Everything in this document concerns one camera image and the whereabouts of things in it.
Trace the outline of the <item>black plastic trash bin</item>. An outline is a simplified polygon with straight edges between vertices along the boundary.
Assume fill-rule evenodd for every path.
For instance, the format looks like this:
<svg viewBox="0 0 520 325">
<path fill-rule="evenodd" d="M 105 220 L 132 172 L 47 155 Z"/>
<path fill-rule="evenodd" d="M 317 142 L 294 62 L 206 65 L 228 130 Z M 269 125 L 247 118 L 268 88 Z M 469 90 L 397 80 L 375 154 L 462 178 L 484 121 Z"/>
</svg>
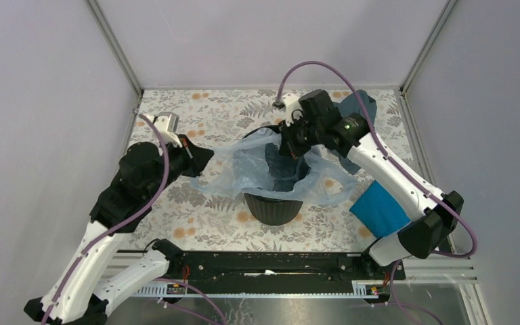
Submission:
<svg viewBox="0 0 520 325">
<path fill-rule="evenodd" d="M 292 221 L 300 211 L 303 201 L 289 200 L 283 194 L 292 192 L 295 185 L 309 174 L 304 158 L 293 159 L 279 153 L 272 141 L 245 150 L 255 166 L 247 174 L 256 189 L 255 194 L 244 193 L 251 214 L 264 225 L 279 226 Z"/>
</svg>

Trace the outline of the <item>light blue plastic trash bag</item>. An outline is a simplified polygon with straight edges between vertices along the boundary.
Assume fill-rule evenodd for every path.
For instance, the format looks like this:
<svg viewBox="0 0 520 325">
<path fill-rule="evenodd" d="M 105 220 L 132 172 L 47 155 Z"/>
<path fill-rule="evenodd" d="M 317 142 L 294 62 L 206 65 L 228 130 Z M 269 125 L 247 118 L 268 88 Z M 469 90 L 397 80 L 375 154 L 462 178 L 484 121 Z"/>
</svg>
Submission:
<svg viewBox="0 0 520 325">
<path fill-rule="evenodd" d="M 357 179 L 311 147 L 298 159 L 279 153 L 281 137 L 260 128 L 231 146 L 214 148 L 202 177 L 190 185 L 223 198 L 251 194 L 313 205 L 338 205 L 357 188 Z"/>
</svg>

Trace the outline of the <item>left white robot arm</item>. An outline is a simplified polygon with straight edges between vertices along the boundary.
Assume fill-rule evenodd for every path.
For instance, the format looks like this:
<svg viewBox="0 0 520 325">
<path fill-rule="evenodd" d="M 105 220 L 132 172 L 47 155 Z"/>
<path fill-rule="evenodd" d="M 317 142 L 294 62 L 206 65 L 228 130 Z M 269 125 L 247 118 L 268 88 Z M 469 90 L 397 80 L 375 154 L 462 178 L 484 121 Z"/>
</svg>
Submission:
<svg viewBox="0 0 520 325">
<path fill-rule="evenodd" d="M 186 275 L 183 251 L 157 240 L 143 257 L 109 280 L 101 277 L 124 241 L 164 189 L 181 176 L 198 177 L 212 159 L 211 149 L 185 135 L 163 149 L 151 142 L 133 144 L 119 161 L 110 185 L 90 212 L 81 243 L 61 278 L 44 296 L 27 301 L 24 313 L 40 324 L 105 324 L 108 316 L 155 278 Z"/>
</svg>

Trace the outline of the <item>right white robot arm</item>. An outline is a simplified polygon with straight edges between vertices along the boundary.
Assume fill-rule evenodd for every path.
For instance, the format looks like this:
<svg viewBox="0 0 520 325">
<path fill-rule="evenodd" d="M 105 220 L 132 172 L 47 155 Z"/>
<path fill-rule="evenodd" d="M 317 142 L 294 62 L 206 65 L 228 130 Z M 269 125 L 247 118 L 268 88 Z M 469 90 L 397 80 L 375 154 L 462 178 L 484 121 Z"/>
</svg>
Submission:
<svg viewBox="0 0 520 325">
<path fill-rule="evenodd" d="M 368 256 L 361 261 L 365 276 L 380 278 L 398 259 L 426 259 L 455 230 L 463 197 L 456 191 L 445 193 L 403 163 L 363 116 L 341 116 L 321 89 L 301 97 L 287 93 L 277 106 L 286 114 L 278 125 L 281 155 L 299 158 L 317 145 L 335 150 L 368 172 L 409 219 L 396 233 L 368 247 Z"/>
</svg>

